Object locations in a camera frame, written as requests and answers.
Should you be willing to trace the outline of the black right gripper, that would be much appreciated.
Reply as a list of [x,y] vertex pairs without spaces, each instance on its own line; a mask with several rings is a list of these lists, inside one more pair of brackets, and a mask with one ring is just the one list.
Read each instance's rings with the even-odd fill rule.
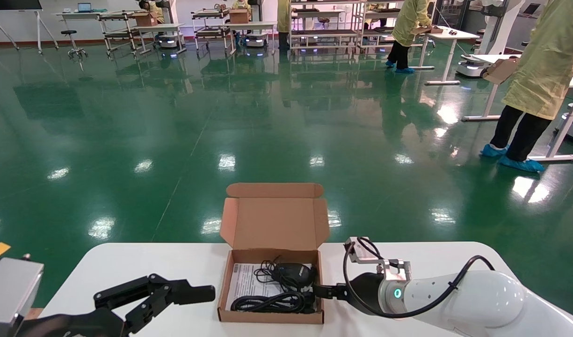
[[312,291],[314,296],[318,298],[348,301],[348,304],[358,311],[367,315],[374,315],[359,303],[359,301],[352,295],[351,290],[354,290],[363,302],[373,311],[383,313],[378,301],[379,287],[383,279],[383,274],[362,273],[350,280],[349,287],[344,283],[338,283],[333,286],[314,284],[312,286]]

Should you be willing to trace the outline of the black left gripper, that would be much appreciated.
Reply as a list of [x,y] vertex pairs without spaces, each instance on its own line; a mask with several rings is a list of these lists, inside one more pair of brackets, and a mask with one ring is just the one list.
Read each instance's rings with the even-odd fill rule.
[[[141,331],[170,305],[214,301],[214,286],[191,286],[187,279],[170,281],[150,274],[97,292],[96,310],[81,315],[57,314],[25,320],[17,337],[127,337]],[[125,322],[108,309],[145,299],[128,312]]]

